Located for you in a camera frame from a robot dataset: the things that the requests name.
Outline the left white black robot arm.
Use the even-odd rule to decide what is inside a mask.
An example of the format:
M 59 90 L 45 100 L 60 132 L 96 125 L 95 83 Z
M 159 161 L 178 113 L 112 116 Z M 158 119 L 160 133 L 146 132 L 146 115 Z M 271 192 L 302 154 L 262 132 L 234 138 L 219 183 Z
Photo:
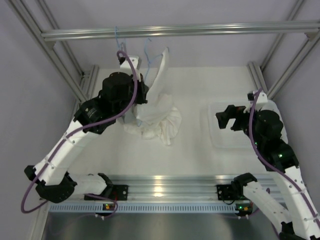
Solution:
M 124 72 L 113 72 L 105 78 L 98 95 L 79 107 L 50 153 L 38 164 L 25 168 L 24 173 L 35 182 L 40 198 L 52 203 L 75 195 L 84 195 L 85 200 L 92 200 L 92 195 L 109 199 L 114 185 L 104 173 L 71 174 L 68 170 L 83 149 L 116 122 L 131 100 L 134 105 L 146 104 L 148 90 L 141 74 L 137 82 Z

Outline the white tank top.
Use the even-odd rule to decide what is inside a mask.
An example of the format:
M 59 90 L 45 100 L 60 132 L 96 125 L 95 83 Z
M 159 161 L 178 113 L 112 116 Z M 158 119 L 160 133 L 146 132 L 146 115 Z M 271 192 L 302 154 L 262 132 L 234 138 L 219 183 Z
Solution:
M 160 56 L 161 62 L 155 77 L 146 80 L 149 87 L 147 103 L 133 108 L 135 120 L 125 123 L 123 128 L 125 132 L 138 135 L 144 140 L 158 137 L 165 146 L 169 146 L 179 132 L 182 116 L 174 106 L 172 95 L 164 92 L 169 69 L 169 49 L 165 48 Z

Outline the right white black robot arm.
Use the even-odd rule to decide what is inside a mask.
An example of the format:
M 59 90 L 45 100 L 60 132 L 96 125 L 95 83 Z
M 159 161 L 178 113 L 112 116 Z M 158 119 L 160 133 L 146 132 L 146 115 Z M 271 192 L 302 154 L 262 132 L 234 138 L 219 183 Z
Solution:
M 234 120 L 233 131 L 248 136 L 258 160 L 273 178 L 284 199 L 278 203 L 251 173 L 241 174 L 231 182 L 239 199 L 252 201 L 268 218 L 281 240 L 318 240 L 320 216 L 302 179 L 299 161 L 292 147 L 283 140 L 283 122 L 272 109 L 255 105 L 228 105 L 216 113 L 218 126 L 225 129 Z

